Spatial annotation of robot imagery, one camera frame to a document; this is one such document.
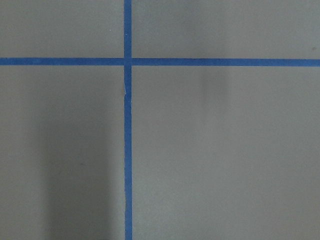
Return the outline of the brown paper table cover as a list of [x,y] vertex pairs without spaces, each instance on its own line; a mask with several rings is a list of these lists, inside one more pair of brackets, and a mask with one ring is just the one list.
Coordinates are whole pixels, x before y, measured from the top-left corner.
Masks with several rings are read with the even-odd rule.
[[[135,0],[135,58],[316,59],[317,0]],[[0,237],[125,237],[124,68],[0,68]],[[317,240],[317,67],[134,66],[135,240]]]

